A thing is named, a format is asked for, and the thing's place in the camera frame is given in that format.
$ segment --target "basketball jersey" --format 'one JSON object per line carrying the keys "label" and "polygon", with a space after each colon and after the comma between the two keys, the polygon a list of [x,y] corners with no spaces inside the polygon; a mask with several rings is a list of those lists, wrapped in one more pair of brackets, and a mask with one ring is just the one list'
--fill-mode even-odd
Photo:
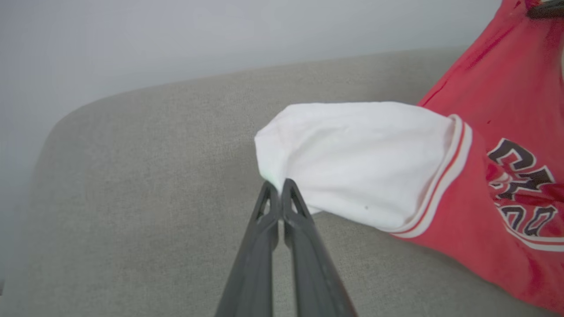
{"label": "basketball jersey", "polygon": [[504,0],[419,103],[460,116],[472,141],[436,208],[393,234],[564,314],[564,20],[527,18],[535,4]]}

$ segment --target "garment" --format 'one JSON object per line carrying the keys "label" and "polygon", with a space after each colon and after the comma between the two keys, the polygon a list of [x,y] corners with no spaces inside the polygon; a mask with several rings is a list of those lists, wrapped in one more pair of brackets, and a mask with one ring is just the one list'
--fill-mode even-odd
{"label": "garment", "polygon": [[255,138],[261,175],[564,314],[564,21],[536,4],[504,0],[420,107],[288,107]]}

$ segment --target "white cloth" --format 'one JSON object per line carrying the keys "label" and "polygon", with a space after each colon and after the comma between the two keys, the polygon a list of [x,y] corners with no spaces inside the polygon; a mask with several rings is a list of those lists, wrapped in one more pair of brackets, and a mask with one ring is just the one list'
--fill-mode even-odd
{"label": "white cloth", "polygon": [[396,102],[290,105],[257,133],[258,168],[279,192],[293,179],[311,213],[394,230],[447,163],[455,121]]}

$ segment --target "white fabric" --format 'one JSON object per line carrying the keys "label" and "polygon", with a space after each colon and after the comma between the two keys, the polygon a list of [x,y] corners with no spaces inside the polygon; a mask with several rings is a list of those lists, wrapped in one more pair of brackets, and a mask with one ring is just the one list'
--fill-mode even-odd
{"label": "white fabric", "polygon": [[298,184],[325,210],[385,231],[405,226],[447,162],[455,120],[396,102],[295,104],[255,137],[261,176]]}

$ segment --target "red fabric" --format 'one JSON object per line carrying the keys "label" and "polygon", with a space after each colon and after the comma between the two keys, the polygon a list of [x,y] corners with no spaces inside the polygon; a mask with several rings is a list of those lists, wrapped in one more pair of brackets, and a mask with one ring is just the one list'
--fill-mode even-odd
{"label": "red fabric", "polygon": [[564,20],[527,18],[538,2],[504,0],[419,103],[459,115],[472,146],[429,228],[409,240],[564,314]]}

